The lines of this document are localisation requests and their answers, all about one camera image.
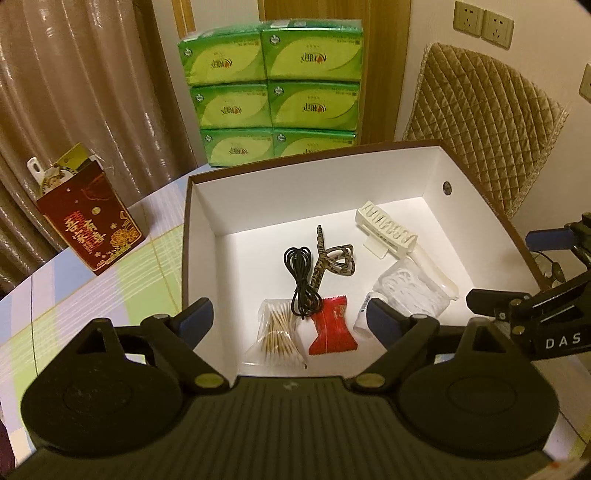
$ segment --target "coiled black cord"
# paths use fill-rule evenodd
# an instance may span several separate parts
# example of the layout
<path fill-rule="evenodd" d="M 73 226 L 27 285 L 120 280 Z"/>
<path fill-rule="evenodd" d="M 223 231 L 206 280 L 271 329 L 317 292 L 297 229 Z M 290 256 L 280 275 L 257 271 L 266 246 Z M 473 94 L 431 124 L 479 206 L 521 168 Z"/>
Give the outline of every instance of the coiled black cord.
<path fill-rule="evenodd" d="M 312 270 L 312 252 L 308 247 L 291 247 L 283 255 L 283 263 L 295 279 L 295 293 L 291 311 L 296 317 L 309 317 L 322 310 L 322 298 L 310 287 L 308 276 Z"/>

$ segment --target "wooden door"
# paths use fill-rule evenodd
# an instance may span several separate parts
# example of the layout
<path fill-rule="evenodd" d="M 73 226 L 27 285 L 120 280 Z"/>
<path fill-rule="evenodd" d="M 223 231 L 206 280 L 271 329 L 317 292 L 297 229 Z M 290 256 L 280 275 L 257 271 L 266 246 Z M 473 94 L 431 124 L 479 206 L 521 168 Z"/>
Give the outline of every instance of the wooden door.
<path fill-rule="evenodd" d="M 411 0 L 258 0 L 261 20 L 361 19 L 364 72 L 361 144 L 394 140 L 402 94 Z"/>

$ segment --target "brown quilted fabric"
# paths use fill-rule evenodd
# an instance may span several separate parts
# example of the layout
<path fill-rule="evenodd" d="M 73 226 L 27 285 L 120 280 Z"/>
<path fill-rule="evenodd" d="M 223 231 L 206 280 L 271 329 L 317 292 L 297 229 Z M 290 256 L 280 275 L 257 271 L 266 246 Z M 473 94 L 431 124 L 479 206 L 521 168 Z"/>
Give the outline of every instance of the brown quilted fabric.
<path fill-rule="evenodd" d="M 444 141 L 510 218 L 537 178 L 566 111 L 515 69 L 435 43 L 425 53 L 405 140 Z"/>

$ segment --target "ribbed black surface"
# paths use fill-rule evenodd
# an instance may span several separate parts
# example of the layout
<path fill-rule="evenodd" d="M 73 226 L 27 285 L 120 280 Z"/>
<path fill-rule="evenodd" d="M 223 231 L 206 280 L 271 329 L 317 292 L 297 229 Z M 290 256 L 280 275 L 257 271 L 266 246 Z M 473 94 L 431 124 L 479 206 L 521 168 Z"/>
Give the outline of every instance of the ribbed black surface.
<path fill-rule="evenodd" d="M 522 480 L 549 463 L 541 452 L 478 461 L 414 438 L 380 397 L 339 378 L 242 378 L 202 397 L 166 437 L 107 459 L 41 450 L 10 480 L 389 479 Z"/>

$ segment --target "metal bolt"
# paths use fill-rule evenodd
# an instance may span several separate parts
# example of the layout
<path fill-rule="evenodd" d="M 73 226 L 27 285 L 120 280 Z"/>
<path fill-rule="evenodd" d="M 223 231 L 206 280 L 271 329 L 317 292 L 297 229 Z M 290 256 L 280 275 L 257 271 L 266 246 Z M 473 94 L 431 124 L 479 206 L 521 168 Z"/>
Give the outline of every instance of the metal bolt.
<path fill-rule="evenodd" d="M 201 374 L 195 378 L 195 385 L 200 388 L 217 388 L 223 385 L 223 377 L 218 374 Z"/>
<path fill-rule="evenodd" d="M 379 388 L 386 383 L 386 379 L 380 374 L 357 375 L 355 382 L 363 388 Z"/>

